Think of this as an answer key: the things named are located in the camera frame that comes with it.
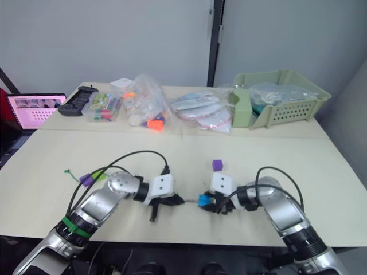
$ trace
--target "plastic bag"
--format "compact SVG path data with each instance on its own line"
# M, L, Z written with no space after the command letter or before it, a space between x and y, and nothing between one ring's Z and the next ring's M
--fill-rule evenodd
M255 84L249 88L251 104L256 107L281 105L291 101L316 99L318 93L296 85L276 85L274 83Z
M177 116L191 128L231 131L232 114L228 111L228 96L232 88L206 89L171 101Z
M178 120L161 86L147 74L139 75L124 88L122 98L130 126L161 131L167 121Z

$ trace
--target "green basket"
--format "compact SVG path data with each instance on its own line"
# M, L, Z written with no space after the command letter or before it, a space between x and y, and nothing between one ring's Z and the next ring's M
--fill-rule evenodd
M266 106L258 118L255 118L253 115L250 121L247 113L243 111L243 106L249 101L248 88L258 83L297 85L318 93L318 98L292 101L278 106ZM331 98L329 93L292 70L277 70L267 73L240 73L235 77L235 85L239 88L233 92L235 97L237 97L233 117L234 127L269 128L271 125L286 122L309 121L324 105L325 101Z

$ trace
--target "black connector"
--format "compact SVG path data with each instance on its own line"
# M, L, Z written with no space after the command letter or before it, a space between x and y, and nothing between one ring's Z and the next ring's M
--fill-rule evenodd
M161 172L161 176L167 175L169 173L170 173L170 167L168 165L165 165L165 167L163 168L163 171Z

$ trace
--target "purple object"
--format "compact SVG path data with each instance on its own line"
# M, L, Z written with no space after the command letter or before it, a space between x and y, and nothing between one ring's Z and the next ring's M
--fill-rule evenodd
M214 172L223 170L223 162L220 159L213 160L212 166Z
M91 177L91 174L87 174L87 175L81 176L79 180L82 181L85 178L87 179L85 180L85 182L83 182L83 186L88 187L93 182L93 178Z

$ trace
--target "gray wall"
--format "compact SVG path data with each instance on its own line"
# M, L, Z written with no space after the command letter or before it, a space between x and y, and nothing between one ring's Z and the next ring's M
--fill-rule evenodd
M367 59L321 126L367 188Z
M22 93L141 73L206 86L210 0L0 1L0 66Z
M228 0L215 85L293 69L337 95L366 56L366 0Z

